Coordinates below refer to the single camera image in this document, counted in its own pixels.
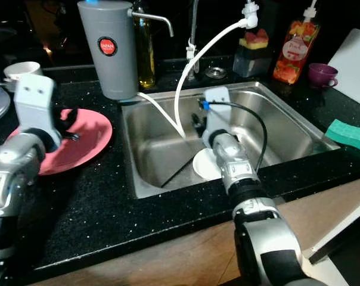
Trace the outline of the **red and yellow sponge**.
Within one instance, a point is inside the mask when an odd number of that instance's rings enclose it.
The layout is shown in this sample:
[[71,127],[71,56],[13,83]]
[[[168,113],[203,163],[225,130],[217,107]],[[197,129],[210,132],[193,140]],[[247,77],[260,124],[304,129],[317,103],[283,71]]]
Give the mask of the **red and yellow sponge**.
[[243,38],[239,40],[239,44],[251,50],[266,48],[268,46],[268,35],[262,28],[259,28],[256,33],[246,31]]

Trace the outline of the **white cup with red print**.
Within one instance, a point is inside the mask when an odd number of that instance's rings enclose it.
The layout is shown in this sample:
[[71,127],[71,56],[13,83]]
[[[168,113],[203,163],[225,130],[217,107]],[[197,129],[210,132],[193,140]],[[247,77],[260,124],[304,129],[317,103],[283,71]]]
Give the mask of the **white cup with red print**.
[[11,83],[14,80],[19,79],[22,74],[43,74],[41,65],[35,61],[24,61],[20,63],[14,63],[3,69],[5,79],[3,83]]

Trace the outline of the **black sponge holder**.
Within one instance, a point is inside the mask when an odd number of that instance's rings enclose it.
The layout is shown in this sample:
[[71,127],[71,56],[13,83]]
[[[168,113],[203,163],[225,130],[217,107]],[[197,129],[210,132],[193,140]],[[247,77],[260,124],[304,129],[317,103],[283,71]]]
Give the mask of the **black sponge holder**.
[[238,46],[234,55],[232,70],[242,78],[261,76],[267,73],[272,57],[273,50],[271,47],[248,49],[245,46]]

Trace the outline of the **white cutting board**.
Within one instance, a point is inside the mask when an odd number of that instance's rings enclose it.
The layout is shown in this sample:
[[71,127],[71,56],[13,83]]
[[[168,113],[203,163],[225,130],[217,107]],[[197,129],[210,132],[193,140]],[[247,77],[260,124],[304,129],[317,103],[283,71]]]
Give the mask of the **white cutting board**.
[[338,70],[335,89],[346,95],[360,96],[360,29],[350,31],[329,66]]

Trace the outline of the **black chopstick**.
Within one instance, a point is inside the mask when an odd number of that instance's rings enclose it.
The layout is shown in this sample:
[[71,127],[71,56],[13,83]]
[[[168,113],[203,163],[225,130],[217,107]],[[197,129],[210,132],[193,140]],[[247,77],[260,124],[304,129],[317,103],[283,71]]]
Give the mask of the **black chopstick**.
[[189,158],[176,172],[174,172],[169,179],[166,179],[162,184],[161,184],[161,188],[166,187],[166,185],[168,185],[169,182],[171,182],[175,177],[177,177],[178,174],[180,174],[183,169],[185,169],[189,164],[191,164],[193,161],[193,156],[191,156],[191,158]]

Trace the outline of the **yellow oil bottle green cap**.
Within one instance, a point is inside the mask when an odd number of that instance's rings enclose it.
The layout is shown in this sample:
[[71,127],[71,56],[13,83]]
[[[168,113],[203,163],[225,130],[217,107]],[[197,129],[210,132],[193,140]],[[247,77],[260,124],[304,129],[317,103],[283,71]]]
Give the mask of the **yellow oil bottle green cap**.
[[156,80],[150,22],[143,17],[134,17],[134,28],[138,81],[143,88],[152,88]]

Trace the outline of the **white bowl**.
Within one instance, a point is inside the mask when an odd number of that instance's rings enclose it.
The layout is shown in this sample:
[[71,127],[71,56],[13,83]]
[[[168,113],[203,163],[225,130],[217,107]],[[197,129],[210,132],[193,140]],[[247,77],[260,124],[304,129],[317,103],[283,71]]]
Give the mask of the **white bowl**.
[[200,150],[192,160],[192,169],[205,182],[221,179],[222,174],[216,164],[216,156],[210,148]]

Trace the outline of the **green sponge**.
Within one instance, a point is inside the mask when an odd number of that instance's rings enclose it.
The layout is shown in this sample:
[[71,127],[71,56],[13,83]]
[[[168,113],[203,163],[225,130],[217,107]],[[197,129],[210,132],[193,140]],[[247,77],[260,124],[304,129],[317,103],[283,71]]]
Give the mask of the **green sponge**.
[[335,119],[330,123],[325,135],[339,144],[351,145],[360,150],[360,126],[349,125]]

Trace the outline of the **white faucet nozzle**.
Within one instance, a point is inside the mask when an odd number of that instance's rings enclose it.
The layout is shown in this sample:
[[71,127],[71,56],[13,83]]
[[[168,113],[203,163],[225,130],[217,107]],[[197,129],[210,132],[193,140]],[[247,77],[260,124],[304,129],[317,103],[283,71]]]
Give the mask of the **white faucet nozzle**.
[[243,18],[238,22],[239,27],[243,29],[253,29],[258,25],[257,11],[259,6],[254,0],[246,0],[244,8],[241,13]]

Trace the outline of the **purple cup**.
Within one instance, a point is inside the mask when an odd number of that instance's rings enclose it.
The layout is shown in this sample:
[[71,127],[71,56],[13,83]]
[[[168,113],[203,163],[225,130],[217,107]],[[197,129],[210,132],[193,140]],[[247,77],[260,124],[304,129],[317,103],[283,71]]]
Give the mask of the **purple cup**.
[[329,88],[338,84],[336,76],[338,70],[324,63],[311,63],[308,65],[308,79],[311,88]]

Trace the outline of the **wooden cabinet front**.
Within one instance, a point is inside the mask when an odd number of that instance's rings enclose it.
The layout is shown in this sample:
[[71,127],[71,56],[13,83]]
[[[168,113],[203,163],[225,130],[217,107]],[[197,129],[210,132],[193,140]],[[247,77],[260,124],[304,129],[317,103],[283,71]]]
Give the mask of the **wooden cabinet front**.
[[[360,179],[280,205],[306,255],[360,206]],[[245,286],[222,223],[32,286]]]

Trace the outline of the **stainless steel sink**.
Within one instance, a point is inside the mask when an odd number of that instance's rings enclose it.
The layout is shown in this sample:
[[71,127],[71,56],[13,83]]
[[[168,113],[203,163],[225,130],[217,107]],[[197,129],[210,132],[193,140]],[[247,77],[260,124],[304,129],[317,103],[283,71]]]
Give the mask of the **stainless steel sink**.
[[[232,109],[230,126],[248,158],[256,163],[262,156],[263,167],[335,150],[337,145],[316,126],[289,107],[259,82],[227,85],[230,101],[243,109]],[[121,109],[120,127],[125,142],[128,176],[134,196],[148,198],[204,182],[189,164],[166,187],[161,184],[191,156],[204,148],[204,142],[192,126],[192,114],[206,116],[197,101],[204,97],[202,88],[180,93],[178,108],[186,137],[181,137],[161,114],[173,114],[173,92],[137,97]]]

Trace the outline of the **grey water filter red badge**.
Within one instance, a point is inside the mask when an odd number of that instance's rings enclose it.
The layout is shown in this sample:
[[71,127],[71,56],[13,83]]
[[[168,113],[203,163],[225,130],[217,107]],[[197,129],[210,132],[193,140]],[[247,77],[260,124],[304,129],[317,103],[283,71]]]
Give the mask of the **grey water filter red badge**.
[[134,19],[163,21],[168,25],[169,35],[174,36],[169,19],[139,12],[133,4],[123,0],[81,0],[77,10],[102,94],[117,101],[136,97],[138,71]]

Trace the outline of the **fruit print soap pump bottle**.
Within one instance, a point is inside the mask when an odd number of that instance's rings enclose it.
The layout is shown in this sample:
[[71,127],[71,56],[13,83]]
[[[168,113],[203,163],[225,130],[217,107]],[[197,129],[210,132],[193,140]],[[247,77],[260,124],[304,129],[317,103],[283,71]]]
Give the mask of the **fruit print soap pump bottle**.
[[306,57],[310,54],[314,41],[321,30],[321,25],[315,20],[316,2],[317,0],[311,0],[310,6],[303,12],[302,19],[294,20],[289,25],[283,46],[278,52],[278,59],[272,74],[273,79],[292,85],[302,74]]

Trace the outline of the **pink plate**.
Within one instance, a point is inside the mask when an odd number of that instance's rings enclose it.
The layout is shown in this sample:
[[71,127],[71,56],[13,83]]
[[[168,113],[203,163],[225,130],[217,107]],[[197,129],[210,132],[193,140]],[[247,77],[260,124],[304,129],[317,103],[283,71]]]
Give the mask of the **pink plate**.
[[113,128],[103,114],[80,108],[73,126],[67,131],[79,134],[79,139],[62,139],[55,152],[46,154],[39,175],[65,172],[92,160],[110,141]]

